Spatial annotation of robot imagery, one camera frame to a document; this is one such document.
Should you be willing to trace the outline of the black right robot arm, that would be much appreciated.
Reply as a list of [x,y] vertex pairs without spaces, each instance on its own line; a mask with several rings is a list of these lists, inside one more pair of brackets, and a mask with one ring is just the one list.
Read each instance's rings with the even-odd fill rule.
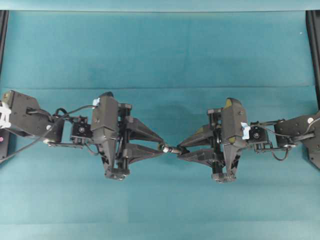
[[[316,168],[320,166],[319,113],[251,124],[242,107],[211,109],[208,116],[207,125],[177,146],[178,158],[210,167],[211,177],[218,183],[236,180],[241,152],[247,148],[256,153],[271,152],[276,160],[284,161],[290,149],[301,143],[308,160]],[[277,157],[276,151],[284,151],[284,157]]]

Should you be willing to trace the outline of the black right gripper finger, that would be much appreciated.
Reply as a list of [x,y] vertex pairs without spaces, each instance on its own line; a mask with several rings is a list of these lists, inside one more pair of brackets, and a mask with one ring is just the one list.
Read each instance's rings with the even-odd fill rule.
[[197,146],[210,146],[211,148],[216,147],[217,141],[216,128],[213,128],[210,124],[203,125],[194,134],[180,142],[178,148],[188,148]]
[[187,162],[194,162],[212,167],[213,162],[218,160],[218,155],[213,148],[204,148],[178,155],[177,158]]

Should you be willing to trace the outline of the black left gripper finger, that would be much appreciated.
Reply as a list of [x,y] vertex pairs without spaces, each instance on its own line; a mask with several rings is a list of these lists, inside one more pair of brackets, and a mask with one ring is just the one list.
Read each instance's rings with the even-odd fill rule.
[[123,165],[128,166],[135,162],[161,156],[161,150],[146,147],[140,144],[127,143],[123,150]]
[[125,118],[126,129],[129,130],[130,140],[141,140],[147,142],[155,142],[158,144],[164,143],[163,138],[152,131],[144,123],[142,123],[138,118],[127,116]]

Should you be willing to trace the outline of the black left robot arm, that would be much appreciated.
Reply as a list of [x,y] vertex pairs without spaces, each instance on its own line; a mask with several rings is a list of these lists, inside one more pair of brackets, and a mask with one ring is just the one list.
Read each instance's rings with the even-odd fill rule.
[[159,135],[131,116],[130,104],[119,103],[112,92],[100,95],[90,108],[91,122],[64,108],[50,114],[40,108],[34,97],[10,90],[0,102],[0,127],[17,136],[36,138],[50,147],[82,149],[94,145],[104,176],[118,181],[130,174],[130,164],[163,154],[162,149],[131,142],[154,142],[159,147],[165,144]]

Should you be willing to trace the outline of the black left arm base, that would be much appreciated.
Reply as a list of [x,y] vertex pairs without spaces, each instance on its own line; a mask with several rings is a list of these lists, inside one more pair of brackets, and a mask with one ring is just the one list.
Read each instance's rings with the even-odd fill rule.
[[17,136],[5,129],[0,130],[0,163],[16,150]]

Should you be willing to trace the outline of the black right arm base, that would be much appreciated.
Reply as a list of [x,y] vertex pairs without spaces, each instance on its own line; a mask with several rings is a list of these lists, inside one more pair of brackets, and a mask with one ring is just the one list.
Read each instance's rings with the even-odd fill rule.
[[318,170],[320,169],[320,135],[310,132],[305,135],[305,139],[301,142],[307,149],[308,160]]

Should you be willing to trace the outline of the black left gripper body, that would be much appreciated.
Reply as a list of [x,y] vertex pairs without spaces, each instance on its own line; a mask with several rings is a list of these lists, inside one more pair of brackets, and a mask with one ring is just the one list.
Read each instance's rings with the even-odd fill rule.
[[126,118],[131,115],[132,106],[121,103],[117,114],[117,132],[109,136],[101,145],[101,160],[104,176],[112,180],[124,180],[129,174],[129,159],[123,156],[129,143],[129,130]]

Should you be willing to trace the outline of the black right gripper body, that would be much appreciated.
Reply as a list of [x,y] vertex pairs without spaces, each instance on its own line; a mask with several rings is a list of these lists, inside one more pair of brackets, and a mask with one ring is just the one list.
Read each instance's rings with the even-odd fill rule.
[[213,108],[207,111],[209,129],[212,132],[210,146],[213,149],[212,179],[217,183],[231,183],[236,180],[233,163],[236,159],[234,146],[223,140],[222,135],[222,108]]

